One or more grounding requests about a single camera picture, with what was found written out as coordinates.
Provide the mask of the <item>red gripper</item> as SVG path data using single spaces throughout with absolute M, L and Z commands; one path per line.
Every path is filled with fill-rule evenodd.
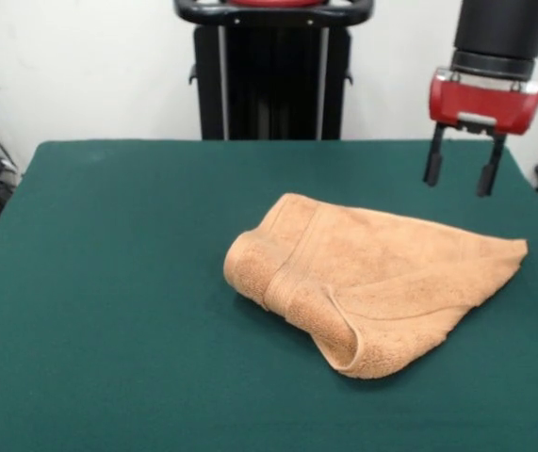
M 429 96 L 430 117 L 436 122 L 423 182 L 436 186 L 442 164 L 442 140 L 446 126 L 475 127 L 493 136 L 488 162 L 477 186 L 479 197 L 492 194 L 506 135 L 524 135 L 538 111 L 538 80 L 491 78 L 438 68 Z

